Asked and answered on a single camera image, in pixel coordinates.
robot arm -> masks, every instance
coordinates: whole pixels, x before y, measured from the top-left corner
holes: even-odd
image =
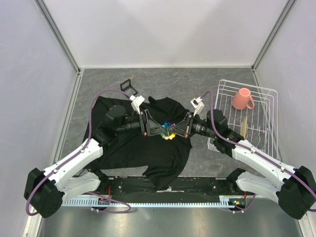
[[[199,118],[199,113],[204,107],[200,97],[191,101],[195,112],[187,113],[180,123],[172,124],[169,128],[157,123],[148,110],[140,111],[139,106],[143,102],[142,98],[135,97],[133,99],[132,107],[137,113],[131,117],[126,114],[123,106],[111,107],[105,120],[93,131],[92,139],[84,150],[82,148],[86,141],[58,163],[43,171],[35,168],[29,173],[24,193],[26,200],[38,183],[44,178],[47,179],[31,199],[31,205],[40,215],[44,218],[49,217],[59,209],[63,202],[80,194],[96,190],[100,185],[100,179],[102,179],[100,175],[89,172],[78,178],[72,177],[87,164],[99,158],[103,154],[103,149],[110,149],[116,141],[116,136],[125,133],[139,133],[144,136],[175,133],[185,138],[199,134],[211,137],[214,139],[214,145],[218,151],[248,164],[265,176],[265,178],[258,177],[244,170],[237,172],[237,176],[233,180],[237,188],[277,202],[287,214],[296,219],[301,219],[315,203],[314,197],[290,174],[283,171],[284,169],[289,170],[315,192],[316,183],[307,168],[301,166],[299,169],[295,169],[293,166],[279,161],[278,164],[281,168],[277,168],[267,161],[268,159],[276,162],[274,158],[256,149],[241,135],[229,129],[227,119],[223,116],[223,113],[220,110],[213,110],[216,130],[226,140],[219,138],[211,125],[210,111],[207,113],[207,119]],[[241,146],[235,146],[227,140]],[[78,151],[81,153],[75,159],[72,159],[73,154]],[[257,155],[258,153],[263,154],[267,159],[263,159]],[[61,169],[56,169],[65,162],[66,164]]]

cable tray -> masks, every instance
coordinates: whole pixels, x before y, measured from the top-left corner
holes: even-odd
[[[191,202],[191,203],[129,203],[131,207],[212,207],[212,208],[234,208],[229,205],[229,198],[220,197],[219,202]],[[74,197],[62,204],[62,206],[75,206],[75,207],[125,207],[119,203],[103,204],[98,197],[92,196],[78,196]]]

white bracket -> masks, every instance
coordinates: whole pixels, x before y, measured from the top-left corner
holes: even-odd
[[[135,110],[140,115],[139,106],[144,102],[145,98],[141,95],[137,97],[131,95],[129,99],[132,101],[131,105],[133,107],[133,110]]]
[[[277,191],[280,191],[280,188],[267,178],[244,172],[238,176],[236,183],[238,187],[245,192],[252,192],[275,201],[276,203],[278,202]]]
[[[201,97],[194,98],[193,100],[191,100],[191,104],[195,108],[193,116],[199,115],[201,113],[201,111],[203,110],[203,108],[204,108],[204,104],[202,102]]]
[[[64,192],[63,202],[68,201],[71,198],[77,197],[78,195],[92,192],[98,188],[100,185],[100,180],[95,174],[88,172],[87,174],[80,176],[78,178],[70,179],[62,189]]]

pink mug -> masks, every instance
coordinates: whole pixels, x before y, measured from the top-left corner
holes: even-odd
[[[248,105],[249,100],[251,100],[252,107]],[[253,109],[255,107],[255,103],[252,99],[250,90],[247,88],[240,89],[233,98],[232,105],[235,109],[243,110],[246,107],[249,109]]]

gray table surface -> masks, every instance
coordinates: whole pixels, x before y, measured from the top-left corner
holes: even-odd
[[[185,108],[193,110],[190,100],[201,96],[207,90],[217,93],[218,83],[227,79],[255,85],[249,68],[151,68],[151,69],[89,69],[85,70],[70,121],[62,156],[77,148],[83,139],[88,121],[88,112],[93,98],[102,90],[119,89],[119,84],[130,78],[139,94],[155,99],[170,97]],[[104,97],[125,99],[117,92],[108,92]],[[201,117],[205,118],[209,110],[209,98],[205,98],[205,109]],[[193,136],[193,148],[180,176],[229,175],[236,168],[244,168],[256,173],[247,165],[218,152],[207,149],[207,138]],[[106,170],[107,175],[141,176],[147,167]]]
[[[43,222],[38,237],[302,237],[298,221],[266,199],[244,214],[215,208],[138,208],[97,214],[62,207]]]

